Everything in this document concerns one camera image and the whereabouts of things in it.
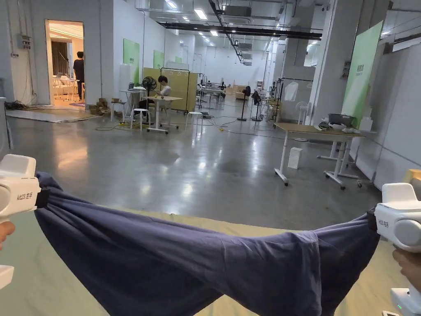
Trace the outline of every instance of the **doorway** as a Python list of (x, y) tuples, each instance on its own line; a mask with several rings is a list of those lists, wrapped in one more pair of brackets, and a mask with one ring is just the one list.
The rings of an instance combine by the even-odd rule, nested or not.
[(82, 22), (45, 21), (50, 104), (85, 110)]

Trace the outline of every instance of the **green sign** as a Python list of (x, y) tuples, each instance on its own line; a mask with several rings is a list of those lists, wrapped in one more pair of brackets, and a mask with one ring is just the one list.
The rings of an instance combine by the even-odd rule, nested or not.
[(160, 69), (164, 67), (164, 53), (154, 50), (154, 68)]
[(132, 81), (137, 84), (139, 82), (139, 58), (140, 45), (128, 39), (123, 39), (123, 63), (134, 67), (134, 75)]
[(357, 118), (353, 123), (360, 126), (361, 116), (365, 107), (371, 70), (376, 56), (377, 44), (383, 21), (357, 36), (352, 54), (348, 83), (346, 84), (342, 114)]

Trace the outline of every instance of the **black shirt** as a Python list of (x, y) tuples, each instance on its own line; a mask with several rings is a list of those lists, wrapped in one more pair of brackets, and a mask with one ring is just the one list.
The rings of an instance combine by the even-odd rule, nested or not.
[(76, 59), (73, 63), (73, 69), (75, 70), (76, 80), (85, 82), (85, 65), (83, 59)]

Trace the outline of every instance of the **desk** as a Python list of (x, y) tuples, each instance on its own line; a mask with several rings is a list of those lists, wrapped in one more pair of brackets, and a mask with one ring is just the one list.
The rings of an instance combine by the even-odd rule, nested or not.
[[(285, 164), (285, 153), (287, 150), (288, 138), (305, 138), (314, 140), (325, 140), (332, 142), (341, 142), (341, 148), (339, 150), (338, 159), (336, 160), (335, 171), (324, 171), (326, 178), (331, 178), (336, 181), (340, 186), (341, 190), (345, 189), (345, 184), (338, 178), (338, 176), (346, 176), (344, 174), (346, 168), (346, 162), (349, 158), (349, 151), (351, 150), (351, 140), (353, 137), (364, 137), (362, 134), (349, 133), (346, 134), (342, 131), (319, 131), (312, 125), (297, 125), (291, 123), (275, 123), (275, 126), (285, 131), (284, 147), (282, 150), (281, 166), (279, 169), (275, 169), (278, 176), (281, 177), (285, 186), (288, 186), (288, 178), (284, 175), (284, 164)], [(342, 159), (342, 153), (346, 143), (345, 153)]]
[[(158, 124), (159, 124), (159, 108), (162, 105), (162, 103), (167, 103), (167, 102), (170, 102), (171, 103), (172, 101), (181, 100), (182, 98), (177, 98), (175, 96), (165, 96), (163, 98), (161, 96), (158, 96), (156, 98), (154, 96), (147, 96), (146, 99), (153, 100), (155, 102), (155, 127), (154, 128), (152, 128), (152, 127), (151, 128), (148, 128), (147, 131), (150, 131), (150, 130), (164, 131), (165, 134), (168, 134), (168, 130), (167, 129), (159, 129), (158, 128)], [(171, 117), (168, 116), (168, 119), (169, 119), (169, 122), (166, 125), (171, 126), (172, 125), (171, 124)]]
[(127, 103), (129, 105), (131, 105), (130, 116), (126, 115), (127, 114), (127, 108), (125, 109), (124, 113), (122, 113), (123, 116), (127, 117), (127, 118), (131, 117), (131, 113), (134, 109), (135, 100), (133, 98), (133, 94), (139, 94), (140, 95), (141, 93), (146, 92), (146, 89), (144, 87), (134, 87), (134, 89), (138, 89), (139, 91), (131, 91), (131, 90), (127, 90), (127, 89), (126, 90), (120, 90), (120, 92), (124, 92), (126, 94)]

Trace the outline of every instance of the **laptop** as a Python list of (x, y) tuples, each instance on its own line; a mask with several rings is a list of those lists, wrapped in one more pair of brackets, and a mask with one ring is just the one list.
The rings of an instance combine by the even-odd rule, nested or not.
[(140, 89), (134, 89), (134, 82), (129, 82), (129, 89), (128, 91), (140, 91)]

